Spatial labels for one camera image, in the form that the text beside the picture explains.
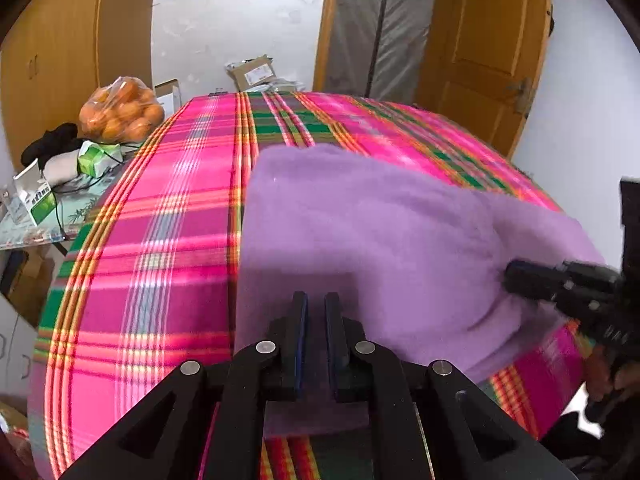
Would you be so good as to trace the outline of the black sleeve right forearm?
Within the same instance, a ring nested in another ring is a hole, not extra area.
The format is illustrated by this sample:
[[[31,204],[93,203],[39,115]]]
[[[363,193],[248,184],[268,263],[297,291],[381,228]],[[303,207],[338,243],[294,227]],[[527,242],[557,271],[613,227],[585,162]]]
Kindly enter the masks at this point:
[[[639,479],[639,395],[615,390],[588,399],[585,419],[598,425],[595,437],[578,426],[579,414],[562,415],[540,443],[578,479]]]

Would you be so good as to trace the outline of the person's right hand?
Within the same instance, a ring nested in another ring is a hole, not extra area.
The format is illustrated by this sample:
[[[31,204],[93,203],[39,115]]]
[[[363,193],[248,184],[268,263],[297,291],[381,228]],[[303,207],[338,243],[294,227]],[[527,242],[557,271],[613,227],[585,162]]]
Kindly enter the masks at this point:
[[[628,362],[611,378],[610,364],[605,359],[604,348],[598,344],[585,362],[586,391],[593,401],[601,401],[614,390],[622,390],[623,398],[637,394],[640,389],[640,364]]]

